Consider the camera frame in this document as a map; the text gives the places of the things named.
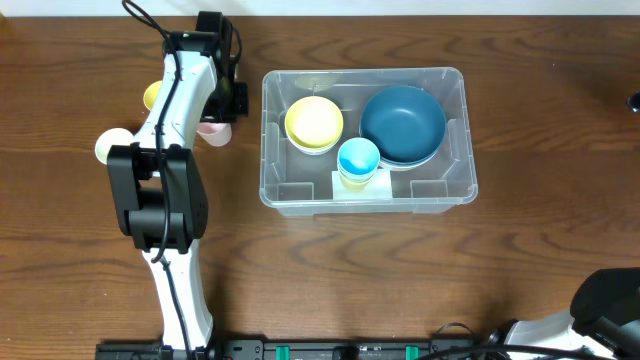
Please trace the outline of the cream white cup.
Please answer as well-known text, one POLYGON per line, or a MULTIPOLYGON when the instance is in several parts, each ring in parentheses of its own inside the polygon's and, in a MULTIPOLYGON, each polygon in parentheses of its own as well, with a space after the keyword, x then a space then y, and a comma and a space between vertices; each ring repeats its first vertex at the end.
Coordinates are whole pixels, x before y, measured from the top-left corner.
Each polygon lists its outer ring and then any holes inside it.
POLYGON ((133 141, 133 134, 124 128, 112 128, 102 133, 94 146, 94 153, 99 162, 106 165, 108 153, 112 146, 128 146, 133 141))

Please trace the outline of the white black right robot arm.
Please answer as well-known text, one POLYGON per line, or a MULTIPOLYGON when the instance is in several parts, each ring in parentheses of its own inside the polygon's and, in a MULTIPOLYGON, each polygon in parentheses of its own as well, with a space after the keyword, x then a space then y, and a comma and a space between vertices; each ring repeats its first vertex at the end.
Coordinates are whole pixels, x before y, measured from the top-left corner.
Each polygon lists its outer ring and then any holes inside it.
POLYGON ((570 307, 516 321, 498 343, 507 359, 639 357, 639 269, 601 269, 580 285, 570 307))

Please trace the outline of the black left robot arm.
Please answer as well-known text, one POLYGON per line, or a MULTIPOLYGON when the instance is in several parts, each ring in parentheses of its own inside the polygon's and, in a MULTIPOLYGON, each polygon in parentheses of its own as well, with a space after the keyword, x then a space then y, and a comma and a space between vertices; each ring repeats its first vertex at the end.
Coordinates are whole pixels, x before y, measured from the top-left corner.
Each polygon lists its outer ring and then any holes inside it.
POLYGON ((110 147, 106 167, 120 230, 154 278, 163 334, 147 351, 100 345, 96 354, 212 359, 215 323, 198 255, 208 200, 192 148, 199 125, 230 124, 249 113, 248 87, 236 79, 241 37, 220 12, 200 12, 192 31, 169 31, 134 2, 123 6, 161 35, 164 75, 144 125, 129 144, 110 147))

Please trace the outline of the yellow small bowl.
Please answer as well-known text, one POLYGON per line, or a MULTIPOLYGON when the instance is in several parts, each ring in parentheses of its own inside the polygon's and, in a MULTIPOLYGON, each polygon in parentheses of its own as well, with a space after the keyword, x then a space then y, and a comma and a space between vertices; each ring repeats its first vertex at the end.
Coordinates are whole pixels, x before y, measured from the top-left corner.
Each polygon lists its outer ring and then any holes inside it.
POLYGON ((321 149, 339 140, 344 129, 344 117, 333 101, 308 96, 289 107, 284 127, 295 144, 306 149, 321 149))

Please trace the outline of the yellow cup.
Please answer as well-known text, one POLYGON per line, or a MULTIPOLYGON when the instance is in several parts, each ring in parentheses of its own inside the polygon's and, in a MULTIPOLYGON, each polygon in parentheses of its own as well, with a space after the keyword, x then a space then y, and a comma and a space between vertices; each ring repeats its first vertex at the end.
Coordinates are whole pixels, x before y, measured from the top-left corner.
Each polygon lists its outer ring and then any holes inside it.
POLYGON ((154 106, 156 98, 162 86, 162 81, 158 80, 149 85, 143 93, 143 104, 147 110, 151 110, 154 106))
POLYGON ((353 179, 347 177, 344 173, 339 172, 339 179, 346 190, 351 192, 359 192, 369 184, 369 182, 373 179, 373 176, 370 176, 369 178, 362 181, 354 181, 353 179))

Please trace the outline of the white small bowl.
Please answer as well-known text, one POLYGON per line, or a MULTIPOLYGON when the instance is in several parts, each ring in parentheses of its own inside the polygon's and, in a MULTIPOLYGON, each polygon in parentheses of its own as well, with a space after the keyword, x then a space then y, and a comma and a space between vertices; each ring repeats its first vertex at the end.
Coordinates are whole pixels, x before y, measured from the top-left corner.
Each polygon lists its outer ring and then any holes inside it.
POLYGON ((335 140, 324 147, 310 148, 310 147, 305 147, 303 145, 300 145, 299 143, 296 142, 296 140, 293 137, 289 137, 288 140, 296 149, 298 149, 299 151, 301 151, 306 155, 311 155, 311 156, 323 155, 329 152, 338 143, 338 140, 335 140))

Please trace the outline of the pink cup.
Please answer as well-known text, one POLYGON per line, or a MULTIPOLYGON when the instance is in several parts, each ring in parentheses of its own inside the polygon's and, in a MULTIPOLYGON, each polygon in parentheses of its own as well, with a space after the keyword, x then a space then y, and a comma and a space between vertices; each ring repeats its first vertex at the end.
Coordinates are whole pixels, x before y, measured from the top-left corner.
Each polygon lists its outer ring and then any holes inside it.
POLYGON ((200 123, 197 134, 209 145, 222 147, 232 138, 232 128, 228 123, 200 123))

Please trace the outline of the light blue cup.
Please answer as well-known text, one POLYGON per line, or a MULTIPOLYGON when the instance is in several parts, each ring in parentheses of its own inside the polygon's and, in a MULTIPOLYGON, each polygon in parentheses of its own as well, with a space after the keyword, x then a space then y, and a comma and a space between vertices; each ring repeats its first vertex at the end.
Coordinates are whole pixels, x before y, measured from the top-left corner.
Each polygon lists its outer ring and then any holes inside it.
POLYGON ((345 141, 337 153, 339 172, 352 182, 365 182, 377 170, 381 155, 378 147, 362 137, 345 141))

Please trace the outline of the dark blue bowl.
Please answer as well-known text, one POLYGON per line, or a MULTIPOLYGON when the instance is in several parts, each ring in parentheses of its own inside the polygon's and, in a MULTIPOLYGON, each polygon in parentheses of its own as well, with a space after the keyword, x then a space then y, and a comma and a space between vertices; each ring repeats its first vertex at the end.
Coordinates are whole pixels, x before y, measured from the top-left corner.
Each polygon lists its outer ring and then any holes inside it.
POLYGON ((376 141, 381 160, 410 166, 431 159, 444 142, 443 137, 387 136, 376 141))
POLYGON ((408 85, 376 93, 363 108, 359 124, 360 136, 375 145, 387 136, 445 138, 446 130, 447 118, 438 100, 408 85))

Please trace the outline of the beige large bowl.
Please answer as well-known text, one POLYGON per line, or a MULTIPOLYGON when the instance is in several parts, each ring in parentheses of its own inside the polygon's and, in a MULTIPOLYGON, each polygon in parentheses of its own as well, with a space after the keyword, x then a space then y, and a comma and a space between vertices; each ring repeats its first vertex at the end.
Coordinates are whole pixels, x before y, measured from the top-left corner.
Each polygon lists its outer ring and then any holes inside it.
POLYGON ((382 153, 379 165, 391 171, 408 171, 426 164, 437 154, 423 153, 382 153))

